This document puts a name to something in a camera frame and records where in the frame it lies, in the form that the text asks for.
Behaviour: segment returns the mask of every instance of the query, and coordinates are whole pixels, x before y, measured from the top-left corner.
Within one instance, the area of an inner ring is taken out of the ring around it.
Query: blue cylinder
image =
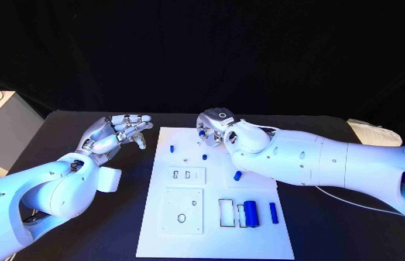
[[[278,224],[278,217],[274,202],[269,203],[269,212],[272,213],[272,224]]]
[[[235,176],[233,176],[235,181],[239,181],[240,176],[242,176],[242,172],[236,171]]]
[[[246,226],[255,228],[259,226],[258,210],[255,208],[255,201],[243,202]]]

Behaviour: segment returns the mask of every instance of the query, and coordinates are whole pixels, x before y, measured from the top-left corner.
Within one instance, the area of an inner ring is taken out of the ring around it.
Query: robotic arm
[[[30,245],[41,235],[79,216],[95,191],[116,190],[121,170],[102,167],[122,144],[145,148],[139,133],[152,127],[150,116],[121,115],[101,118],[86,129],[76,151],[26,171],[0,178],[0,260]],[[21,221],[18,202],[46,216]]]
[[[272,127],[265,132],[225,108],[206,110],[196,130],[209,146],[225,143],[242,171],[298,186],[335,186],[363,192],[405,214],[405,148],[330,140]]]

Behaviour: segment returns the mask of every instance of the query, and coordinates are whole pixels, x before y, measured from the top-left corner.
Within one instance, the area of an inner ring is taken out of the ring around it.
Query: black table
[[[82,133],[93,121],[102,116],[121,114],[53,112],[10,174],[73,152]],[[154,128],[144,133],[147,149],[139,150],[134,143],[124,145],[105,164],[122,170],[116,192],[98,192],[82,215],[46,233],[18,252],[14,260],[134,260],[160,127],[194,127],[197,117],[196,114],[148,115],[152,117]],[[307,131],[333,140],[359,143],[346,121],[338,118],[239,117],[256,124]],[[367,195],[334,187],[324,189],[356,203],[390,210],[384,203]],[[405,218],[359,208],[327,196],[314,187],[278,182],[278,194],[295,260],[405,259]]]

